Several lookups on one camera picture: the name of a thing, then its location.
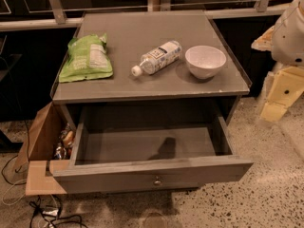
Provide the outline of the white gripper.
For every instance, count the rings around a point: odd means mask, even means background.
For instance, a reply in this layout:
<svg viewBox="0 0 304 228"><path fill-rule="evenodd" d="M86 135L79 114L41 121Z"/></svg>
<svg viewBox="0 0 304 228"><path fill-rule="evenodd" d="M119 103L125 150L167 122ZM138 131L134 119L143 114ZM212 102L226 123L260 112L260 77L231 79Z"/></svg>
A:
<svg viewBox="0 0 304 228"><path fill-rule="evenodd" d="M276 72L269 72L258 96L260 118L277 122L304 93L304 68L280 65Z"/></svg>

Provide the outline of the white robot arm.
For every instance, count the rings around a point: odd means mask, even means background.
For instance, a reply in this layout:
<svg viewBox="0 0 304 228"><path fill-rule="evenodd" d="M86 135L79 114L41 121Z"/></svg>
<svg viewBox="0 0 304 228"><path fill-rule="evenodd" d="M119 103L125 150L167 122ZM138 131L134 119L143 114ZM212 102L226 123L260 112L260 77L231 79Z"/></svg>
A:
<svg viewBox="0 0 304 228"><path fill-rule="evenodd" d="M270 51L282 64L260 113L262 120L277 122L304 92L304 0L294 0L251 48Z"/></svg>

